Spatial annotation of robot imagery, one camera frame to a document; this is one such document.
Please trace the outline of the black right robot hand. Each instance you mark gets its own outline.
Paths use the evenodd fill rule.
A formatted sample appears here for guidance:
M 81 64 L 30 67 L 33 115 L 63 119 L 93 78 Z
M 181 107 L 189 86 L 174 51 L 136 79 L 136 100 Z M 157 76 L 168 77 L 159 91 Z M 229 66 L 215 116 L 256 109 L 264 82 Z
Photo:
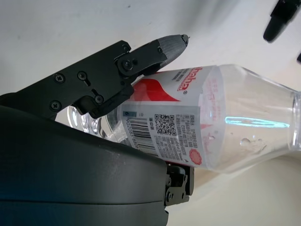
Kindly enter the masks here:
M 165 226 L 166 207 L 187 202 L 194 169 L 56 122 L 68 106 L 102 117 L 132 83 L 174 61 L 185 34 L 131 50 L 123 40 L 18 92 L 0 97 L 3 226 Z

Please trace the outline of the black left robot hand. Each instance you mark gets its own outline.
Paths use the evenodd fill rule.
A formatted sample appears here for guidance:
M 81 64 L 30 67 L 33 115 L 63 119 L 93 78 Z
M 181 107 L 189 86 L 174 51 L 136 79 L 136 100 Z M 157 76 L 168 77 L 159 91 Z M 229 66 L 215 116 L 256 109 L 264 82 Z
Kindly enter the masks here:
M 270 21 L 264 31 L 263 39 L 274 42 L 301 10 L 300 0 L 278 0 L 270 14 Z

